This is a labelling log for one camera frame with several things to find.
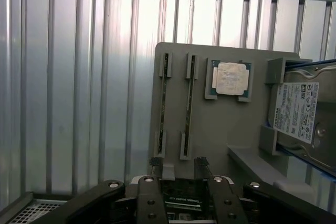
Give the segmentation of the grey plastic parts rack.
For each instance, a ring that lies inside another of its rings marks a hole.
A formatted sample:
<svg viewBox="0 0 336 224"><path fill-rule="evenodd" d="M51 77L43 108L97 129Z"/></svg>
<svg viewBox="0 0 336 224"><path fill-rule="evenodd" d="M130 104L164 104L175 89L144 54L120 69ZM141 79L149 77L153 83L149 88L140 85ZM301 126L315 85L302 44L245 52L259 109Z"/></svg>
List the grey plastic parts rack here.
<svg viewBox="0 0 336 224"><path fill-rule="evenodd" d="M164 55L169 55L166 79L162 154L158 152ZM185 124L191 56L195 80L190 145L184 156ZM248 97L211 94L212 61L251 64ZM150 143L162 158L163 180L194 179L194 159L206 157L213 175L242 182L248 176L308 202L311 186L285 177L287 159L276 151L280 133L271 127L276 86L285 65L299 63L293 52L161 42L155 48Z"/></svg>

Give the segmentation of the green RAM stick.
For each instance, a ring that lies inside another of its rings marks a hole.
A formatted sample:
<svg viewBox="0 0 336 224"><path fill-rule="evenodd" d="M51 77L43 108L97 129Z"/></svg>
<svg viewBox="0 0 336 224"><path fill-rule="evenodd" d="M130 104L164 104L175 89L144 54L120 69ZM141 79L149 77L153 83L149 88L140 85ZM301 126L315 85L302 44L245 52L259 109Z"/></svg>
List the green RAM stick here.
<svg viewBox="0 0 336 224"><path fill-rule="evenodd" d="M193 88L195 80L195 56L191 56L191 69L190 69L190 79L189 79L189 89L188 89L188 101L187 101L187 111L186 111L186 124L185 124L185 143L184 143L184 156L188 157L189 145L190 145L190 129L191 129L191 113L192 113L192 102L193 102Z"/></svg>
<svg viewBox="0 0 336 224"><path fill-rule="evenodd" d="M159 129L159 145L158 152L162 154L163 148L163 131L164 131L164 117L165 117L165 98L166 98L166 79L168 70L169 55L164 55L163 71L162 71L162 94L161 94L161 114L160 114L160 129Z"/></svg>

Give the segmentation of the silver CPU chip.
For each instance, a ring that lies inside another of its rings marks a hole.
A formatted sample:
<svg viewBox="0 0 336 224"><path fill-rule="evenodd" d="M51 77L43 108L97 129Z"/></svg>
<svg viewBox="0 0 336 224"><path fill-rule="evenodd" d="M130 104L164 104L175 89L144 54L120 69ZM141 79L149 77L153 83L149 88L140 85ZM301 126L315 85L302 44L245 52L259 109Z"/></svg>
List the silver CPU chip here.
<svg viewBox="0 0 336 224"><path fill-rule="evenodd" d="M248 97L251 64L246 62L212 61L211 94L238 95Z"/></svg>

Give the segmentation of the NVIDIA graphics card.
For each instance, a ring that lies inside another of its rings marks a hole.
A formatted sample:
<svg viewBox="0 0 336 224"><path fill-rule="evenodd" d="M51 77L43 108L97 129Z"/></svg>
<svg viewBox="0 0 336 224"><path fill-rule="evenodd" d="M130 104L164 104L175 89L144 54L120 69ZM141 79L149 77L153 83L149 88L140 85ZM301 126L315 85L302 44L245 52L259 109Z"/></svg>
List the NVIDIA graphics card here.
<svg viewBox="0 0 336 224"><path fill-rule="evenodd" d="M213 211L202 207L204 188L204 183L197 179L161 179L168 224L217 224Z"/></svg>

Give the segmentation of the black PC case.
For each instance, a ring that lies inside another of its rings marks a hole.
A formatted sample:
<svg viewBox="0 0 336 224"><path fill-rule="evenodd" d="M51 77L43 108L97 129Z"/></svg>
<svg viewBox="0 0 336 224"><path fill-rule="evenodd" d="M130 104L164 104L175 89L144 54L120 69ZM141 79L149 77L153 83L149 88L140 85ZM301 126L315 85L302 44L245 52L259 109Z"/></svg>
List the black PC case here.
<svg viewBox="0 0 336 224"><path fill-rule="evenodd" d="M0 211L0 224L29 224L74 197L74 195L26 192Z"/></svg>

